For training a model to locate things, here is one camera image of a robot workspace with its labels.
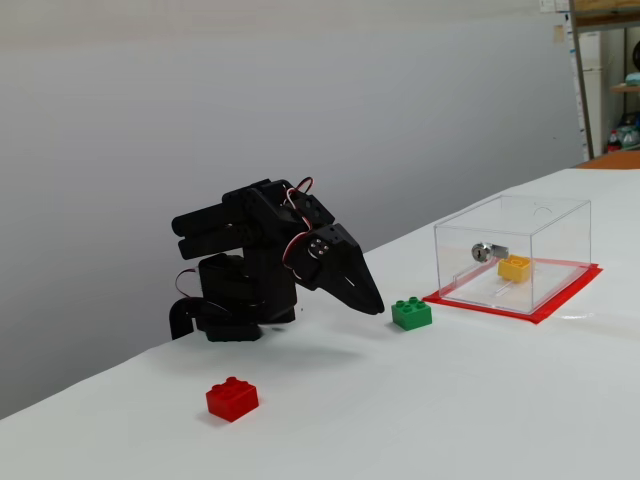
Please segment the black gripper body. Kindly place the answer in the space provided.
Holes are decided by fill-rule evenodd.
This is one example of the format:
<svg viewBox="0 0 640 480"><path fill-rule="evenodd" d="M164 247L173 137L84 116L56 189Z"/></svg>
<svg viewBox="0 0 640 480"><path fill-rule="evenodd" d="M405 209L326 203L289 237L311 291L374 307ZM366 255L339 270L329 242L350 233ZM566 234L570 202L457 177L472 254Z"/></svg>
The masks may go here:
<svg viewBox="0 0 640 480"><path fill-rule="evenodd" d="M296 273L337 271L345 248L357 242L313 195L293 191L291 202L305 227L291 241L291 268Z"/></svg>

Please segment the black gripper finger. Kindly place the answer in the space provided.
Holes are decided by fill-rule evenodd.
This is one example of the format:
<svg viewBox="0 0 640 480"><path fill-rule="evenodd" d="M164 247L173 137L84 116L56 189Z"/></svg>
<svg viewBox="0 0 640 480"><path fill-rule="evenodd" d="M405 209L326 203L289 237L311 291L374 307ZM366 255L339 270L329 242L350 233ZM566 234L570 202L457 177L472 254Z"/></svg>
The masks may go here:
<svg viewBox="0 0 640 480"><path fill-rule="evenodd" d="M296 282L299 285L311 291L322 289L327 293L329 293L330 295L332 295L333 297L335 297L336 299L338 299L339 301L341 301L342 303L344 303L340 299L341 286L342 286L340 268L337 271L333 271L333 272L317 271L317 272L310 272L310 273L296 273L293 270L293 273L297 277Z"/></svg>
<svg viewBox="0 0 640 480"><path fill-rule="evenodd" d="M341 259L340 275L342 281L340 299L346 305L368 315L384 312L384 302L359 246L345 248Z"/></svg>

